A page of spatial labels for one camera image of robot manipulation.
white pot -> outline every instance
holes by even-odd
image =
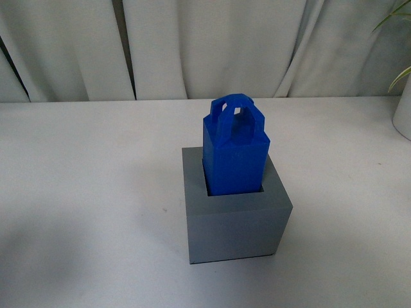
[[[405,85],[392,124],[401,135],[411,140],[411,78]]]

blue plastic piece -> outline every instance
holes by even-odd
[[[270,146],[264,120],[244,94],[211,102],[203,121],[203,167],[210,196],[261,191]]]

white curtain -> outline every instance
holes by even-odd
[[[0,101],[387,95],[400,2],[2,0]]]

handle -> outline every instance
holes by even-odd
[[[234,111],[241,108],[241,113],[253,118],[251,137],[257,137],[264,133],[264,115],[254,106],[251,98],[244,94],[230,94],[211,102],[211,121],[217,125],[215,143],[217,146],[224,144],[231,138],[231,128],[234,119]]]

white table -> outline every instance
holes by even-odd
[[[398,98],[256,99],[294,209],[275,256],[189,265],[181,148],[211,100],[0,105],[0,307],[410,307]]]

